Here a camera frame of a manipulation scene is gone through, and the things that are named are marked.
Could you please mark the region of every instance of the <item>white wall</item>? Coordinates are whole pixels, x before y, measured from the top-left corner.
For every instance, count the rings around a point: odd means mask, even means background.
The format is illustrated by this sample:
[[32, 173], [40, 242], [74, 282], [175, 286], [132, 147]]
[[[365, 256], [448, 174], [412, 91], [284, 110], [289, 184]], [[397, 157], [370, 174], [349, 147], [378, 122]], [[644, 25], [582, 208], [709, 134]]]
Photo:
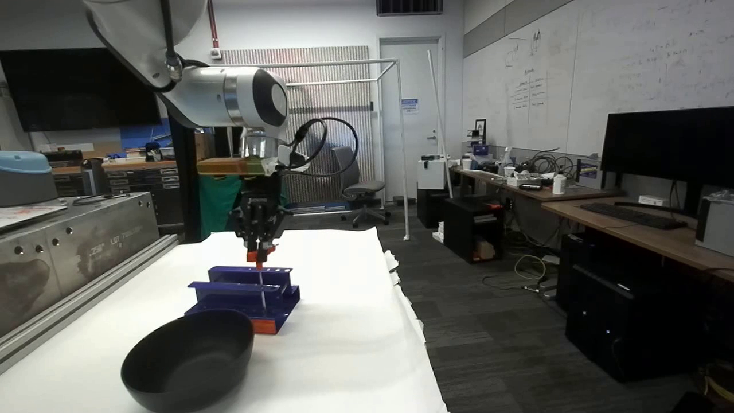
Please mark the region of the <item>white wall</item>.
[[734, 107], [734, 3], [574, 0], [464, 62], [464, 124], [602, 155], [608, 112]]
[[464, 33], [470, 33], [487, 19], [491, 19], [496, 11], [507, 8], [511, 0], [464, 0]]

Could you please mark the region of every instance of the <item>computer monitor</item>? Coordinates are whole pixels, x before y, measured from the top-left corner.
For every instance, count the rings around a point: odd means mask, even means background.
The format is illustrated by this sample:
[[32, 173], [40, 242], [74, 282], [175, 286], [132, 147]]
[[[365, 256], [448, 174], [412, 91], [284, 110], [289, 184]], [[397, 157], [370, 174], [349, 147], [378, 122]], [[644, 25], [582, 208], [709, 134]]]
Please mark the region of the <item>computer monitor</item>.
[[615, 112], [602, 170], [687, 181], [695, 217], [702, 186], [734, 188], [734, 109]]
[[107, 49], [6, 52], [0, 65], [25, 132], [160, 124], [155, 92]]

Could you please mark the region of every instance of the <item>keyboard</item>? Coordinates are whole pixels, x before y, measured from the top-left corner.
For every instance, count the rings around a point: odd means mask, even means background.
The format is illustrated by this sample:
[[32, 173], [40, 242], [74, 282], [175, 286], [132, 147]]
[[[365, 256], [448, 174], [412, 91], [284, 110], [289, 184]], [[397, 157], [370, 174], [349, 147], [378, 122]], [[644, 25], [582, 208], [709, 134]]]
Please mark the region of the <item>keyboard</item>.
[[652, 213], [644, 213], [644, 211], [624, 210], [624, 208], [604, 204], [604, 202], [580, 204], [580, 210], [592, 211], [592, 213], [602, 213], [602, 217], [610, 217], [610, 218], [620, 218], [620, 220], [630, 220], [630, 223], [636, 223], [636, 226], [657, 228], [657, 231], [687, 228], [683, 220], [675, 220], [675, 218], [669, 218], [669, 217], [652, 217]]

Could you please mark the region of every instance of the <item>black cabinet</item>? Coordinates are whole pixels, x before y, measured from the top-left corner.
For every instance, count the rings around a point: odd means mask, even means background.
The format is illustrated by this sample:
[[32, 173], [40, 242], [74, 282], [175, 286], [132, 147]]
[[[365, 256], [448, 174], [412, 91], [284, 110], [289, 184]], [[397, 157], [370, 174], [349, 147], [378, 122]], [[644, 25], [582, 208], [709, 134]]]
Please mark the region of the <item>black cabinet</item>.
[[448, 192], [418, 192], [418, 220], [425, 228], [439, 228], [439, 220], [443, 220], [443, 202], [448, 197]]
[[443, 244], [467, 263], [479, 263], [477, 244], [488, 242], [502, 256], [505, 210], [498, 201], [457, 197], [443, 204]]
[[712, 280], [704, 309], [706, 356], [734, 365], [734, 286]]
[[654, 252], [566, 236], [566, 337], [617, 381], [691, 372], [702, 356], [704, 290]]

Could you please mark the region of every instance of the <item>black bowl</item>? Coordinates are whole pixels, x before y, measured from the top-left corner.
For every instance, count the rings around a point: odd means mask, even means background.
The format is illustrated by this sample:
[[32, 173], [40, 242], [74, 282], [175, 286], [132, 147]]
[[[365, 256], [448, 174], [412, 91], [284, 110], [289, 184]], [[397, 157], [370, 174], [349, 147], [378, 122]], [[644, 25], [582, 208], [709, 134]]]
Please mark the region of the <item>black bowl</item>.
[[237, 312], [175, 320], [132, 350], [123, 384], [149, 411], [211, 407], [244, 381], [252, 335], [252, 325]]

